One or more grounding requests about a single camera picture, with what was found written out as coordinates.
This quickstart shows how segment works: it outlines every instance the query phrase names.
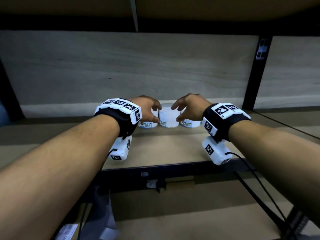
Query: white container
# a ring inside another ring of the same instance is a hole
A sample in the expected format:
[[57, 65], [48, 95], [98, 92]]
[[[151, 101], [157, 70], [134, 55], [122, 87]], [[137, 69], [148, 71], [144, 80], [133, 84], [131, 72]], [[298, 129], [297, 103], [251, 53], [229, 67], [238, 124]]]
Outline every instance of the white container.
[[171, 109], [173, 104], [162, 104], [162, 110], [159, 112], [160, 125], [167, 128], [174, 128], [179, 125], [179, 122], [176, 121], [176, 118], [179, 116], [180, 112], [178, 108], [175, 110]]
[[[154, 116], [159, 117], [159, 110], [157, 109], [157, 111], [153, 111], [153, 109], [151, 109], [151, 112], [153, 113]], [[154, 123], [154, 122], [138, 122], [138, 126], [140, 128], [146, 128], [146, 129], [150, 129], [150, 128], [155, 128], [158, 125], [158, 123]]]
[[194, 121], [194, 120], [183, 120], [180, 122], [180, 124], [184, 127], [187, 127], [187, 128], [196, 128], [196, 127], [199, 127], [201, 125], [201, 121]]

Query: white tracking device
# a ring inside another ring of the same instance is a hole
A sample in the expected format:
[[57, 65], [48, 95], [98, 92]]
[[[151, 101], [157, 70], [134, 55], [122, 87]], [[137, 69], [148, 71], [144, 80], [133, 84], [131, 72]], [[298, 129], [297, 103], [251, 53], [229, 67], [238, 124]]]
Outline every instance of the white tracking device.
[[106, 100], [97, 107], [94, 113], [97, 113], [99, 109], [106, 108], [119, 109], [121, 112], [130, 115], [131, 123], [133, 125], [142, 119], [140, 106], [122, 98], [111, 98]]
[[122, 137], [118, 137], [115, 140], [114, 144], [112, 145], [110, 151], [113, 149], [117, 149], [117, 150], [112, 151], [109, 157], [113, 160], [120, 160], [120, 161], [126, 160], [131, 142], [132, 142], [132, 136], [128, 136], [124, 140], [122, 140]]
[[202, 142], [203, 148], [216, 165], [225, 164], [232, 158], [232, 154], [226, 155], [230, 150], [226, 147], [225, 142], [226, 140], [222, 140], [217, 143], [211, 136], [206, 137]]

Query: wristband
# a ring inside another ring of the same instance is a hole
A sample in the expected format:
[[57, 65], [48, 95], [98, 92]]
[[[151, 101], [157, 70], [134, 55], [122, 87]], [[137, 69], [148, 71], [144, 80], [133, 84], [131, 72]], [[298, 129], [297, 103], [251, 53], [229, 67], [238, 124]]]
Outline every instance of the wristband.
[[94, 116], [97, 115], [109, 115], [118, 122], [120, 127], [118, 137], [130, 136], [142, 118], [141, 108], [122, 98], [108, 99], [100, 104], [94, 113]]
[[251, 117], [233, 104], [219, 103], [206, 108], [203, 112], [202, 125], [215, 141], [229, 141], [231, 125], [242, 120], [251, 120]]

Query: wrist strap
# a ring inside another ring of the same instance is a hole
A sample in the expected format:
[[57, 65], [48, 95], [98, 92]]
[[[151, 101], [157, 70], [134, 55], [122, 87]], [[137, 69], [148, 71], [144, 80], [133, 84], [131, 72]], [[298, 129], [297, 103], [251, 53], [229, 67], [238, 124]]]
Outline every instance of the wrist strap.
[[202, 125], [215, 141], [229, 140], [231, 125], [242, 120], [251, 120], [250, 116], [230, 103], [212, 104], [203, 112]]
[[123, 137], [123, 139], [125, 139], [127, 136], [131, 136], [138, 125], [138, 123], [132, 124], [130, 114], [121, 112], [118, 109], [100, 108], [94, 114], [94, 116], [97, 115], [109, 115], [114, 118], [118, 122], [120, 127], [120, 133], [118, 137]]

